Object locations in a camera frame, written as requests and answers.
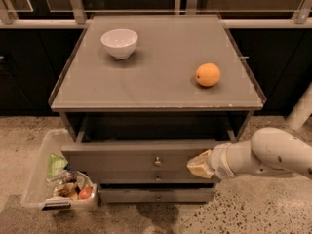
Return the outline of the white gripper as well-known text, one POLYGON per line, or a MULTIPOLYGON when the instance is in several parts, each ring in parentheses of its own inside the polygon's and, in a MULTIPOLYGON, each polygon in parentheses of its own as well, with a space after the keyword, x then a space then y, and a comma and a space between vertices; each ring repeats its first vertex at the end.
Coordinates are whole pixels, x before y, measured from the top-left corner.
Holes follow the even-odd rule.
POLYGON ((213 175, 219 179, 234 178, 236 175, 231 170, 227 160, 227 150, 230 143, 224 143, 212 150, 197 155, 187 162, 187 169, 195 176, 210 179, 213 175))

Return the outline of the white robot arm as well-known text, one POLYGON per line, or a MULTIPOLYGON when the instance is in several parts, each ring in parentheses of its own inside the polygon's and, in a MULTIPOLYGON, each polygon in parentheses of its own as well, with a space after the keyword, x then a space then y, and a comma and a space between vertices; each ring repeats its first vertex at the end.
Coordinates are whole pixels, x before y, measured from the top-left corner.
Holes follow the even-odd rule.
POLYGON ((312 178, 312 146, 279 123, 268 123, 273 116, 254 116, 248 124, 250 138, 225 142, 206 149, 187 162, 195 176, 210 179, 235 178, 241 175, 264 177, 312 178))

